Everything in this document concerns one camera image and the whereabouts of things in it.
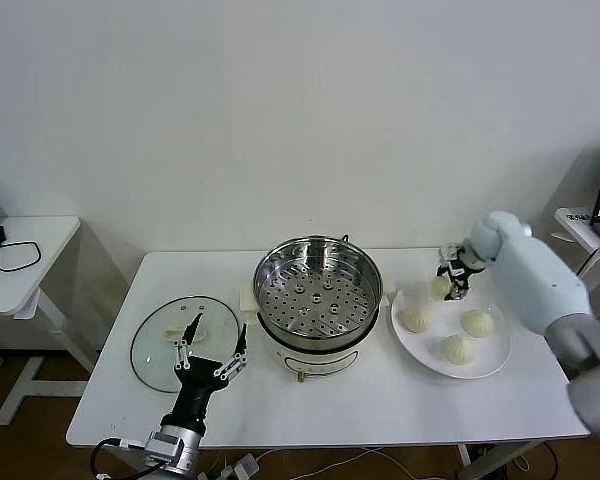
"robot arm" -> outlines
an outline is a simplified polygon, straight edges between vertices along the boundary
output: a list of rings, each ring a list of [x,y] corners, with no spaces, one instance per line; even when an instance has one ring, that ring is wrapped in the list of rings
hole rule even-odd
[[[247,364],[246,325],[243,325],[234,354],[224,364],[197,357],[191,350],[195,332],[202,313],[199,313],[189,325],[182,340],[173,344],[175,364],[174,373],[182,387],[170,413],[160,422],[160,431],[152,432],[146,444],[119,438],[103,440],[91,454],[90,467],[97,480],[110,479],[107,474],[98,472],[96,455],[105,445],[143,451],[145,463],[149,468],[136,474],[134,478],[145,477],[152,480],[177,480],[193,478],[198,463],[198,446],[206,432],[204,419],[207,405],[214,392],[222,390],[240,373]],[[248,480],[258,471],[258,464],[249,454],[235,466],[226,467],[222,478]],[[199,480],[207,480],[204,473]]]
[[[600,322],[580,279],[517,217],[492,212],[461,245],[440,250],[438,275],[449,275],[446,300],[463,298],[470,275],[492,270],[496,293],[556,357],[582,373],[568,387],[574,411],[600,435]]]

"white desk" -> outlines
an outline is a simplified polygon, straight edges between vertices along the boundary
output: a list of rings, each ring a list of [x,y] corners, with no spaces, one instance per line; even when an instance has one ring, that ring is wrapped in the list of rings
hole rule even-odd
[[[555,219],[587,252],[600,247],[600,237],[591,228],[591,210],[587,208],[559,208]]]
[[[89,380],[67,441],[144,440],[175,395],[136,379],[133,335],[157,307],[181,296],[216,297],[239,312],[240,288],[265,252],[151,253],[133,281]],[[397,287],[430,279],[435,249],[368,250]],[[488,274],[473,280],[488,289]],[[203,448],[422,445],[587,435],[569,405],[567,380],[544,340],[512,322],[512,352],[480,380],[443,377],[413,360],[383,309],[358,360],[345,371],[298,383],[269,358],[260,327],[248,331],[247,368],[213,395]]]
[[[51,333],[86,369],[93,370],[96,355],[91,346],[68,328],[67,318],[39,288],[40,282],[80,226],[77,217],[0,218],[5,243],[33,241],[40,248],[40,261],[17,272],[0,271],[0,315],[32,318],[39,306],[45,315],[35,318],[38,326]],[[80,396],[86,382],[35,381],[43,359],[34,357],[0,409],[0,425],[8,425],[26,396]]]

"black cable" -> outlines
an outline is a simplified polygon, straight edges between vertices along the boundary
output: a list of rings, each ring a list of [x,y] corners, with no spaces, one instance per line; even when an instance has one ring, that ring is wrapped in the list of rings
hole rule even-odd
[[[98,475],[101,474],[101,472],[99,472],[98,468],[96,467],[96,457],[97,457],[100,449],[102,447],[104,447],[105,445],[119,447],[120,439],[119,438],[105,438],[104,440],[102,440],[100,443],[98,443],[98,445],[96,445],[93,448],[93,450],[91,451],[91,456],[89,457],[89,468],[91,469],[91,474],[93,475],[93,478],[97,478]],[[143,470],[142,472],[134,473],[133,475],[128,475],[126,477],[112,478],[111,480],[138,480],[139,478],[142,478],[146,475],[149,475],[152,472],[155,472],[163,465],[166,465],[166,463],[167,462],[158,462],[153,467],[149,467],[146,470]]]
[[[596,253],[598,253],[598,251],[600,251],[600,247],[596,248],[593,252],[591,252],[591,254],[587,257],[587,259],[584,261],[584,263],[582,265],[580,265],[580,268],[576,272],[577,276],[580,276],[580,274],[582,273],[582,270],[584,270],[584,267],[586,267],[589,264],[589,262],[591,261],[591,259],[593,258],[593,256]]]
[[[542,444],[549,449],[549,452],[551,453],[551,456],[553,457],[553,474],[551,475],[551,478],[549,480],[556,480],[556,478],[558,476],[558,469],[559,469],[558,456],[556,455],[555,450],[553,450],[553,448],[551,448],[551,445],[549,445],[547,442],[542,442]]]
[[[40,252],[40,247],[38,246],[38,244],[36,242],[14,242],[14,243],[3,243],[0,245],[0,249],[4,248],[4,247],[16,247],[18,245],[33,245],[36,249],[36,254],[37,257],[34,261],[27,263],[26,265],[22,265],[20,267],[16,267],[16,268],[2,268],[0,266],[0,271],[1,272],[17,272],[18,270],[23,270],[25,268],[29,268],[34,266],[36,263],[38,263],[40,261],[40,259],[42,258],[42,253]]]

